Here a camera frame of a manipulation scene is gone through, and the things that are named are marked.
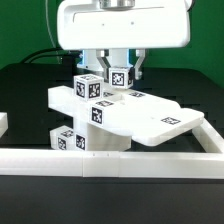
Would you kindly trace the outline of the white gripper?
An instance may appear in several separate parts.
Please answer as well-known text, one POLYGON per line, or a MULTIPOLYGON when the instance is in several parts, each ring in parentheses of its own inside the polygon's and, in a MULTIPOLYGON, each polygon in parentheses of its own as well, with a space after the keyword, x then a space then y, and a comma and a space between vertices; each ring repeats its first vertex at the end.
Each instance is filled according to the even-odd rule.
POLYGON ((105 8, 103 0, 63 0, 57 36, 65 50, 98 49, 96 58, 108 79, 108 49, 137 49, 130 69, 140 80, 146 49, 184 47, 190 41, 192 0, 126 0, 127 7, 105 8))

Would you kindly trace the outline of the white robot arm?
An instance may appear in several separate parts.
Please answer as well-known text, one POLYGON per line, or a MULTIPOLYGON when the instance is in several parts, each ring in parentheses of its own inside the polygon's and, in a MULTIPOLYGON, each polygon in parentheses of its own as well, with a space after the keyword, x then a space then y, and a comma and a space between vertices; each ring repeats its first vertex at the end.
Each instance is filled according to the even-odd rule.
POLYGON ((129 64, 137 51, 135 78, 148 49, 179 48, 190 41, 189 11, 195 0, 63 0, 57 37, 64 50, 82 50, 84 69, 104 77, 129 64))

